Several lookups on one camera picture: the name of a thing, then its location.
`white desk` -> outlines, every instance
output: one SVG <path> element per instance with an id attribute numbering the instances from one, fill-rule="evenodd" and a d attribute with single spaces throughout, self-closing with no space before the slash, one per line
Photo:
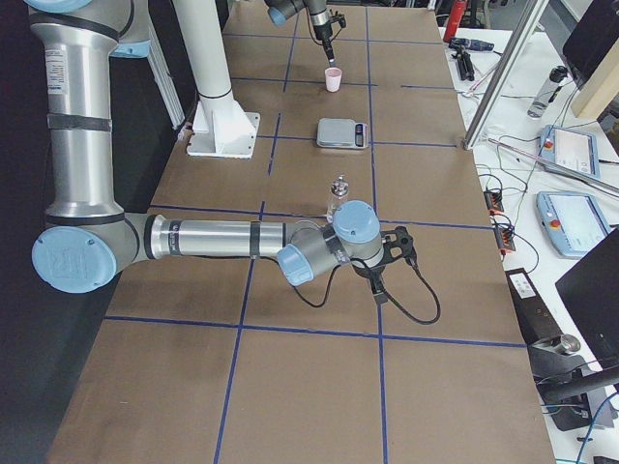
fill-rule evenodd
<path id="1" fill-rule="evenodd" d="M 510 31 L 471 29 L 459 29 L 457 31 L 458 37 L 474 38 L 494 43 L 494 49 L 499 52 L 504 50 L 510 35 Z M 468 90 L 473 82 L 459 80 L 456 60 L 451 57 L 453 53 L 452 50 L 446 48 L 455 87 L 457 91 L 463 92 Z M 499 55 L 495 53 L 471 52 L 471 60 L 477 68 L 476 78 L 479 78 L 482 74 L 490 70 L 491 67 L 498 62 L 499 58 Z M 529 45 L 526 46 L 524 52 L 518 59 L 515 70 L 503 90 L 504 96 L 524 98 L 503 97 L 499 99 L 498 104 L 493 109 L 489 118 L 490 123 L 486 127 L 488 135 L 492 138 L 498 138 L 500 135 L 512 135 L 522 139 L 532 139 L 537 137 L 542 128 L 546 125 L 555 124 L 561 126 L 562 118 L 559 118 L 559 116 L 562 114 L 566 101 L 570 98 L 575 89 L 575 85 L 572 83 L 568 84 L 560 92 L 556 101 L 548 107 L 540 120 L 529 118 L 526 115 L 526 110 L 531 104 L 532 97 L 537 94 L 550 70 L 562 64 L 559 55 L 555 51 L 547 35 L 545 33 L 534 34 Z M 482 94 L 486 90 L 489 81 L 490 79 L 488 78 L 480 85 L 475 93 Z M 479 95 L 478 100 L 465 98 L 463 95 L 458 96 L 460 110 L 467 128 L 482 96 L 483 95 Z M 587 120 L 576 119 L 572 111 L 568 109 L 563 127 L 587 122 Z M 597 136 L 601 160 L 619 160 L 614 149 L 605 137 L 604 132 L 596 122 L 580 129 L 592 132 Z M 535 142 L 520 142 L 507 137 L 503 140 L 510 145 L 526 150 L 528 153 L 537 153 L 538 147 Z M 523 236 L 539 252 L 539 265 L 537 269 L 530 274 L 530 277 L 550 312 L 565 334 L 573 334 L 582 341 L 582 336 L 575 327 L 572 318 L 564 307 L 554 286 L 554 283 L 569 270 L 576 261 L 561 258 L 550 244 L 537 217 L 535 206 L 536 194 L 541 190 L 575 190 L 591 193 L 597 198 L 604 216 L 611 224 L 619 222 L 619 200 L 593 188 L 589 188 L 579 181 L 547 173 L 543 171 L 541 167 L 536 167 L 534 169 L 534 162 L 530 159 L 516 159 L 516 157 L 503 150 L 501 150 L 499 156 L 497 155 L 496 147 L 488 142 L 478 143 L 474 147 L 473 153 L 475 162 L 478 164 L 479 173 L 491 173 L 498 177 L 501 179 L 504 188 L 522 189 L 524 185 L 505 171 L 500 170 L 499 165 L 502 165 L 503 169 L 523 180 L 526 180 L 533 170 L 528 182 L 528 191 L 524 193 L 524 195 L 514 189 L 509 189 L 504 192 L 503 205 L 506 216 L 512 221 L 516 221 L 517 217 L 516 233 Z M 602 180 L 604 182 L 619 186 L 619 166 L 604 164 L 601 166 L 601 171 Z M 489 177 L 482 177 L 480 181 L 482 187 L 488 184 L 488 181 L 490 188 L 498 187 L 497 181 Z M 518 204 L 520 202 L 521 205 L 518 214 Z M 535 262 L 535 252 L 530 246 L 516 238 L 516 253 L 508 254 L 505 257 L 503 266 L 506 270 L 515 268 L 530 270 L 535 265 Z M 579 354 L 586 361 L 595 359 L 589 348 L 584 344 Z M 591 364 L 591 366 L 594 370 L 599 368 L 595 363 Z M 607 392 L 611 393 L 614 392 L 614 390 L 608 389 Z M 616 401 L 616 399 L 617 398 L 613 400 L 613 406 L 615 408 L 619 406 L 619 401 Z M 586 429 L 561 432 L 554 426 L 551 418 L 545 417 L 545 420 L 556 458 L 575 460 L 580 447 L 580 442 L 576 440 L 576 437 L 584 436 Z M 615 421 L 615 428 L 613 429 L 596 429 L 592 434 L 592 438 L 593 441 L 587 445 L 581 460 L 584 462 L 593 462 L 594 455 L 603 455 L 619 459 L 619 420 Z"/>

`pink cup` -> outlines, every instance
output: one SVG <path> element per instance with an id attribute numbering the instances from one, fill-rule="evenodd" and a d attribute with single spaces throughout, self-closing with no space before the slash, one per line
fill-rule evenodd
<path id="1" fill-rule="evenodd" d="M 337 92 L 341 83 L 341 69 L 327 68 L 325 70 L 325 81 L 329 92 Z"/>

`red cylinder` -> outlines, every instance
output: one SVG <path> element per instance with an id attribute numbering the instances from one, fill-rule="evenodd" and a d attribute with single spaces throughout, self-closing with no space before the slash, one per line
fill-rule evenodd
<path id="1" fill-rule="evenodd" d="M 466 11 L 466 0 L 456 0 L 452 6 L 452 10 L 449 13 L 449 19 L 447 19 L 447 27 L 445 28 L 445 35 L 443 36 L 443 42 L 448 42 L 456 34 L 457 28 L 460 25 L 460 21 Z"/>

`dark wall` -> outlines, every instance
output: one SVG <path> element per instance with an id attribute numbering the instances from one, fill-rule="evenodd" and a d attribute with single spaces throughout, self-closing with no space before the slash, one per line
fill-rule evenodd
<path id="1" fill-rule="evenodd" d="M 194 86 L 171 2 L 153 0 L 150 10 L 188 111 Z M 30 33 L 22 2 L 0 2 L 0 21 L 0 462 L 34 463 L 43 461 L 56 433 L 116 280 L 69 295 L 32 268 L 30 249 L 53 198 L 43 46 Z M 142 212 L 176 133 L 145 59 L 112 59 L 110 74 L 116 199 Z"/>

